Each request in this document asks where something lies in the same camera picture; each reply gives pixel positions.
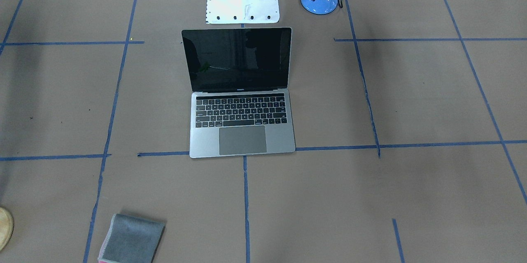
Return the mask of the folded grey cloth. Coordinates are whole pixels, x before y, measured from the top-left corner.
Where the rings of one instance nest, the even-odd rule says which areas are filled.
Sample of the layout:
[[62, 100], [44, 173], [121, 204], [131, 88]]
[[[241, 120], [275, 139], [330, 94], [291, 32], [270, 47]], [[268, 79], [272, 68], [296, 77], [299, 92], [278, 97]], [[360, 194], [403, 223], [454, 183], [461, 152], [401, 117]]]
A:
[[114, 214], [98, 254], [98, 263], [152, 263], [165, 223]]

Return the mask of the wooden mug tree stand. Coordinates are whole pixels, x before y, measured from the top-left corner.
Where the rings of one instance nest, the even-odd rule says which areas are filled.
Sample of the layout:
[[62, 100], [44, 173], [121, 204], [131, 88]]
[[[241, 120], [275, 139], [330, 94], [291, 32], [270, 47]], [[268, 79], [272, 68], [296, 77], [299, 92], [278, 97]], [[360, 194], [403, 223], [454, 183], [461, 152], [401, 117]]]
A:
[[14, 220], [11, 212], [5, 207], [0, 207], [0, 251], [9, 243], [14, 229]]

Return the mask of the silver laptop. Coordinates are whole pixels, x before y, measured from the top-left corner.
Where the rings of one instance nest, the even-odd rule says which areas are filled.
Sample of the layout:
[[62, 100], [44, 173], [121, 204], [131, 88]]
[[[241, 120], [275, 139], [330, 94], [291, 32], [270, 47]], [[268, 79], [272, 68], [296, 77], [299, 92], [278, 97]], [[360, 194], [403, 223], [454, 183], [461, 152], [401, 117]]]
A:
[[184, 29], [181, 36], [192, 89], [190, 157], [294, 152], [292, 29]]

